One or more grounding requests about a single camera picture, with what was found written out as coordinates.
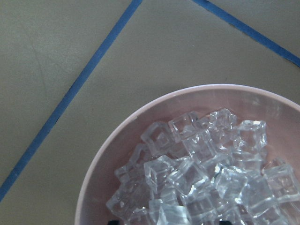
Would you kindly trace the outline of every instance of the plastic bowl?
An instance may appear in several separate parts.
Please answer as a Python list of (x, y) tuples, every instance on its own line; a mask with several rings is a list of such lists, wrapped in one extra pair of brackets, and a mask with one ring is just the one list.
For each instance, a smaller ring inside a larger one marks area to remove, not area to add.
[(115, 169), (124, 165), (140, 135), (152, 122), (169, 121), (195, 110), (206, 115), (228, 108), (239, 119), (265, 120), (268, 159), (282, 157), (300, 179), (300, 106), (274, 93), (232, 84), (196, 86), (164, 95), (137, 110), (104, 142), (83, 181), (77, 203), (75, 225), (106, 225), (116, 219), (105, 203), (120, 183)]

